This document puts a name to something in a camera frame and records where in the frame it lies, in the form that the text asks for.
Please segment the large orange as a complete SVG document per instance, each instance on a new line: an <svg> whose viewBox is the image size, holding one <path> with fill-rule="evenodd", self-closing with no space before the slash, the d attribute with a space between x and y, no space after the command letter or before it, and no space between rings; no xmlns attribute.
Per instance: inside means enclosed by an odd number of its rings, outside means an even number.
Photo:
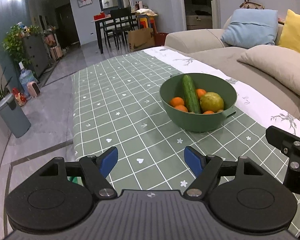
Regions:
<svg viewBox="0 0 300 240"><path fill-rule="evenodd" d="M183 98L181 98L181 97L175 97L175 98L172 98L170 100L169 104L172 107L176 107L176 106L184 106L185 102L184 102Z"/></svg>

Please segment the grey drawer cabinet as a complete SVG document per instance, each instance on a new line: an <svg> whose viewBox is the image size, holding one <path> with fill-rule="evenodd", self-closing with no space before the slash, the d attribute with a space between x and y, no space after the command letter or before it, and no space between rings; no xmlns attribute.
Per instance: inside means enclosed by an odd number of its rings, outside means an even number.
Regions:
<svg viewBox="0 0 300 240"><path fill-rule="evenodd" d="M30 59L30 69L35 72L36 77L40 77L49 66L49 56L47 54L41 35L31 35L23 38L26 56Z"/></svg>

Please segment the blue water bottle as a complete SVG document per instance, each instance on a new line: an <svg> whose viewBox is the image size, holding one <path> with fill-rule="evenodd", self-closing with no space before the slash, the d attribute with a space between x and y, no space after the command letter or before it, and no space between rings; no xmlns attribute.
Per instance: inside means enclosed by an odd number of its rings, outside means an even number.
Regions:
<svg viewBox="0 0 300 240"><path fill-rule="evenodd" d="M30 96L28 88L27 88L27 84L29 82L35 82L37 83L38 80L34 77L33 72L29 69L26 69L23 65L23 63L20 61L19 62L19 67L20 67L20 76L19 76L19 81L22 85L22 88L24 90L24 94L25 96L28 98Z"/></svg>

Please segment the yellow cushion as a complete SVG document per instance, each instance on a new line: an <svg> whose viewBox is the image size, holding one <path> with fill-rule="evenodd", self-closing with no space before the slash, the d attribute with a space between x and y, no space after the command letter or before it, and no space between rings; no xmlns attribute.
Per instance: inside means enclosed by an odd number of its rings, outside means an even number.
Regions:
<svg viewBox="0 0 300 240"><path fill-rule="evenodd" d="M290 9L287 11L278 45L300 53L300 15Z"/></svg>

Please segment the green bowl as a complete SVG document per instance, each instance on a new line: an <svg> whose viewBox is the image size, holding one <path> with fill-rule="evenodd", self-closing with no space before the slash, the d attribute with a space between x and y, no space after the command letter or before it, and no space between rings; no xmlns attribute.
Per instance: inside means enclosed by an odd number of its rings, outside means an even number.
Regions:
<svg viewBox="0 0 300 240"><path fill-rule="evenodd" d="M214 75L174 75L161 85L159 94L168 117L190 132L214 130L236 112L234 87Z"/></svg>

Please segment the dark dining table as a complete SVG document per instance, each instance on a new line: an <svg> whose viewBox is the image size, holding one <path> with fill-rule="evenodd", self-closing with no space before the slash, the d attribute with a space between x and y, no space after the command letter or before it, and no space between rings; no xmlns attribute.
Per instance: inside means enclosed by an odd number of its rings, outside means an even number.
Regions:
<svg viewBox="0 0 300 240"><path fill-rule="evenodd" d="M114 30L114 23L111 19L110 14L106 15L104 12L101 12L100 14L94 15L92 23L95 26L96 29L96 38L97 38L97 44L98 48L101 54L104 53L103 50L103 43L109 48L111 48L110 45L110 38L114 39L113 30Z"/></svg>

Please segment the beige cushion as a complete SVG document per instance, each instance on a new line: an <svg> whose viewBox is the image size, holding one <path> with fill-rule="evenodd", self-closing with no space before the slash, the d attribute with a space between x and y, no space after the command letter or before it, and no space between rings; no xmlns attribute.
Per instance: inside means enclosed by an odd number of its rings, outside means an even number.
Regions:
<svg viewBox="0 0 300 240"><path fill-rule="evenodd" d="M300 96L300 53L270 45L259 45L243 52L237 60L251 65Z"/></svg>

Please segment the leafy plant on cabinet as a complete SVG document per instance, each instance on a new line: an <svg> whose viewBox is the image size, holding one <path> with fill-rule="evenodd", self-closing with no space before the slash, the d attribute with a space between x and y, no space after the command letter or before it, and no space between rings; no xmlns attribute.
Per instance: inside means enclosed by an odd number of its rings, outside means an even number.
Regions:
<svg viewBox="0 0 300 240"><path fill-rule="evenodd" d="M25 67L31 64L30 58L26 54L23 39L29 36L40 35L40 28L36 25L26 26L19 22L13 26L2 42L3 49L9 54L14 63L22 62Z"/></svg>

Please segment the red box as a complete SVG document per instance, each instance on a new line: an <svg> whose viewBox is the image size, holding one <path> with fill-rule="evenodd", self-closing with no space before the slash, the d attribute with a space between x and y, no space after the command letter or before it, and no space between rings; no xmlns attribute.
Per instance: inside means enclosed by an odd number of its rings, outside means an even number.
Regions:
<svg viewBox="0 0 300 240"><path fill-rule="evenodd" d="M155 33L154 34L154 40L155 40L155 46L164 46L166 41L166 36L168 33Z"/></svg>

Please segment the small mandarin on table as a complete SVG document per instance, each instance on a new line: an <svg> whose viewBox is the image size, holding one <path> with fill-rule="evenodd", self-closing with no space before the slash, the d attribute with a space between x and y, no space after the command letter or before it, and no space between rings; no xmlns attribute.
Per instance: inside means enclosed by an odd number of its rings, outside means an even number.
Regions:
<svg viewBox="0 0 300 240"><path fill-rule="evenodd" d="M197 95L197 98L198 98L198 100L202 97L202 96L204 96L206 94L206 90L204 90L204 89L196 89L196 95Z"/></svg>

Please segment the pink small heater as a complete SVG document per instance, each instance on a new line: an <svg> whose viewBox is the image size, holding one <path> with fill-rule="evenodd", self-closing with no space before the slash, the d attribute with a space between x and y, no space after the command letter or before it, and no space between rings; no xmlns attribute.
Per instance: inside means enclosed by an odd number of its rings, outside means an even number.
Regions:
<svg viewBox="0 0 300 240"><path fill-rule="evenodd" d="M33 98L36 98L40 95L40 89L36 82L31 81L27 83L27 90Z"/></svg>

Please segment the brown paper bag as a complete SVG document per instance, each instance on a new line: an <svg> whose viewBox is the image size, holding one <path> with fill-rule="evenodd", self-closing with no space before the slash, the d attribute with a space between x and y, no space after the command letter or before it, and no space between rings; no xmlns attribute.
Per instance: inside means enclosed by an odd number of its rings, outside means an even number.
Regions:
<svg viewBox="0 0 300 240"><path fill-rule="evenodd" d="M152 28L143 28L128 32L128 43L131 52L155 46L154 31Z"/></svg>

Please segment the small orange mandarin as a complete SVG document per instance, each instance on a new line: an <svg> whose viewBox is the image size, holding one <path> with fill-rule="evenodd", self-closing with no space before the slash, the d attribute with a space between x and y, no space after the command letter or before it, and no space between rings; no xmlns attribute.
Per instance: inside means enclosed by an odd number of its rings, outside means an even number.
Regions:
<svg viewBox="0 0 300 240"><path fill-rule="evenodd" d="M188 112L187 108L184 105L177 105L174 108L179 111Z"/></svg>

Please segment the beige sofa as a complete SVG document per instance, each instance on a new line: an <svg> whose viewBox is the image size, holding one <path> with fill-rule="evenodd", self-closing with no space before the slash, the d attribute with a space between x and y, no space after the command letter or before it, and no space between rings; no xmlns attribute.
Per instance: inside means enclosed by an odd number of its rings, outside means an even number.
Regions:
<svg viewBox="0 0 300 240"><path fill-rule="evenodd" d="M300 53L277 44L250 49L221 41L225 29L170 33L165 46L250 85L300 120Z"/></svg>

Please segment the green cucumber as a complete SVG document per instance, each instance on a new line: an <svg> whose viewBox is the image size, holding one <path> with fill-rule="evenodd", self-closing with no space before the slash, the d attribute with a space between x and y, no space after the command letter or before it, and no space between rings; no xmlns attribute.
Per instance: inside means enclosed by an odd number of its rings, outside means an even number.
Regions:
<svg viewBox="0 0 300 240"><path fill-rule="evenodd" d="M201 110L200 110L199 100L196 95L196 88L192 77L185 74L182 77L181 82L183 85L183 94L184 94L184 101L185 101L186 108L188 109L189 112L200 114Z"/></svg>

